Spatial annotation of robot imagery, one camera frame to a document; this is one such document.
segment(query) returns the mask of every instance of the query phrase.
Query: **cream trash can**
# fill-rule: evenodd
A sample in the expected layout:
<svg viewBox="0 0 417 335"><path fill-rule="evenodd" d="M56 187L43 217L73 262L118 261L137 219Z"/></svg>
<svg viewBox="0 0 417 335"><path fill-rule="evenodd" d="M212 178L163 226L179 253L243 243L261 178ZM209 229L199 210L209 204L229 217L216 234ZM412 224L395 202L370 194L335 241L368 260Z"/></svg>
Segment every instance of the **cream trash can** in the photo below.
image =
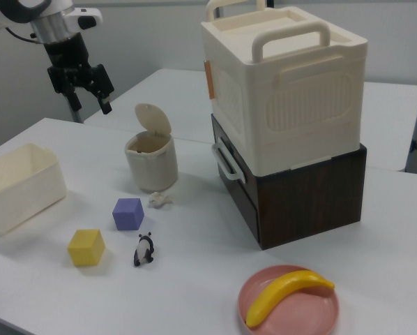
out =
<svg viewBox="0 0 417 335"><path fill-rule="evenodd" d="M172 127L157 106L141 103L135 112L146 131L126 143L125 155L132 177L146 192L163 191L178 178Z"/></svg>

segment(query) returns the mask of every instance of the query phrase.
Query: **pink plate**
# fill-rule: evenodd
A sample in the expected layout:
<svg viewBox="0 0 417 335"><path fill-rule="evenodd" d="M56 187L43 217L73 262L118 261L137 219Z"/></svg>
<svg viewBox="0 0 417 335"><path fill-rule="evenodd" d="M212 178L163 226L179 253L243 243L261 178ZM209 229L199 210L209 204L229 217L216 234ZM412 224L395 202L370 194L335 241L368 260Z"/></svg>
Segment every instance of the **pink plate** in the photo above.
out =
<svg viewBox="0 0 417 335"><path fill-rule="evenodd" d="M285 297L258 326L249 329L245 316L252 302L274 279L288 272L307 270L294 265L268 267L250 277L239 292L238 312L244 328L253 335L328 335L339 316L335 291L317 287Z"/></svg>

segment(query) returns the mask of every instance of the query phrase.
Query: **wooden drawer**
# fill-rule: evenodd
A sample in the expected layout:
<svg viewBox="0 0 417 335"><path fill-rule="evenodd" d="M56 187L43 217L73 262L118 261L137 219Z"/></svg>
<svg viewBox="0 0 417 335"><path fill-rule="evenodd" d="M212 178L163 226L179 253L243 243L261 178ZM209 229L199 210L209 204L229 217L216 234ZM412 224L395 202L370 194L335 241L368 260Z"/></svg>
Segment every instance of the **wooden drawer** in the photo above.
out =
<svg viewBox="0 0 417 335"><path fill-rule="evenodd" d="M361 219L367 153L363 145L329 161L256 177L213 115L212 123L215 141L225 145L244 174L244 182L229 180L221 167L220 176L262 249ZM235 173L221 155L227 172Z"/></svg>

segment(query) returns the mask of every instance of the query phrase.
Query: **yellow banana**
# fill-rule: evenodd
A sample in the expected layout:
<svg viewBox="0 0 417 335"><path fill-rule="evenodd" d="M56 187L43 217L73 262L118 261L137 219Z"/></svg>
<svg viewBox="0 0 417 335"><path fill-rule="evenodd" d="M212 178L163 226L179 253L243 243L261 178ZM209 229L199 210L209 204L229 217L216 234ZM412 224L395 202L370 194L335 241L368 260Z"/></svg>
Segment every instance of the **yellow banana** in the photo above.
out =
<svg viewBox="0 0 417 335"><path fill-rule="evenodd" d="M308 270L293 271L276 278L253 301L245 317L246 325L249 328L256 327L287 295L302 288L313 286L326 286L333 289L334 283Z"/></svg>

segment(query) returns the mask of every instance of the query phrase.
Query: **trash can lid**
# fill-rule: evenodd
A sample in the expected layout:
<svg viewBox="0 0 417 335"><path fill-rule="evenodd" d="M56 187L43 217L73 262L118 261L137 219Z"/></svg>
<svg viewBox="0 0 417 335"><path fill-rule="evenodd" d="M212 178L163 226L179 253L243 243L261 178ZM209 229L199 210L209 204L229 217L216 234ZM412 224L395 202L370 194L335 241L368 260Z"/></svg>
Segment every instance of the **trash can lid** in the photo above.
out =
<svg viewBox="0 0 417 335"><path fill-rule="evenodd" d="M167 115L157 106L140 103L136 105L135 112L140 124L148 131L158 135L169 135L172 126L169 124Z"/></svg>

